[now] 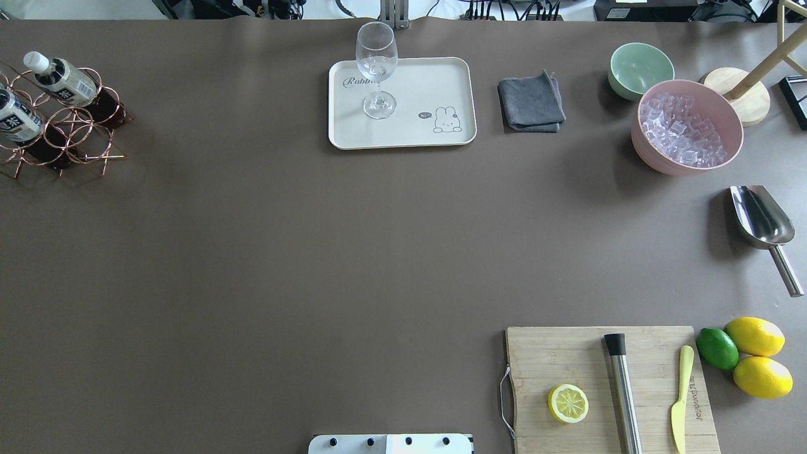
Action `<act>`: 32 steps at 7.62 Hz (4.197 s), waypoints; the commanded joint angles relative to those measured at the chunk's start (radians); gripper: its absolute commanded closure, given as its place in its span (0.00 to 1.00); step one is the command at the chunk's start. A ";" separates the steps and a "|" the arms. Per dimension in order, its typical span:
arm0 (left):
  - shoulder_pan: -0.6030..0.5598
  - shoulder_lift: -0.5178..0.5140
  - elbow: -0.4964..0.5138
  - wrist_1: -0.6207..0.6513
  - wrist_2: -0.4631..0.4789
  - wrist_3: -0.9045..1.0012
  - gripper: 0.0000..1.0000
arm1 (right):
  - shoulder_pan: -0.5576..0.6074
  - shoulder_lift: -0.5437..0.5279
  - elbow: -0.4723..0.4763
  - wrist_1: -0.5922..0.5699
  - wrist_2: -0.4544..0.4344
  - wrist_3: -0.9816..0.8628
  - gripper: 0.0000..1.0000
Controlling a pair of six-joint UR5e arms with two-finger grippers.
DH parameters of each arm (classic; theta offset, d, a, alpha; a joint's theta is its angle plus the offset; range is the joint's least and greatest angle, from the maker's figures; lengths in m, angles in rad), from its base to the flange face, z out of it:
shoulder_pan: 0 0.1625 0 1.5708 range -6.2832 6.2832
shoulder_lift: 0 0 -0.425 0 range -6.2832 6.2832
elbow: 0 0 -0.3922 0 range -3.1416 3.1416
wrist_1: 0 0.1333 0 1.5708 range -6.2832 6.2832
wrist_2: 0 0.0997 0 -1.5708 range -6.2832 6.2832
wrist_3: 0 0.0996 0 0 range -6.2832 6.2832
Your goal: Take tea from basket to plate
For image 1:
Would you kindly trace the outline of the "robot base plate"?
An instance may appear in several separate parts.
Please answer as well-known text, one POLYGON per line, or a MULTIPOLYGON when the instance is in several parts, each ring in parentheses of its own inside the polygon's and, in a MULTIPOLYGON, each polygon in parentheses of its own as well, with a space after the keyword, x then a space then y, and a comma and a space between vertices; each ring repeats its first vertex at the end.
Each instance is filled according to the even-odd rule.
POLYGON ((473 436, 461 433, 320 434, 308 453, 474 453, 473 436))

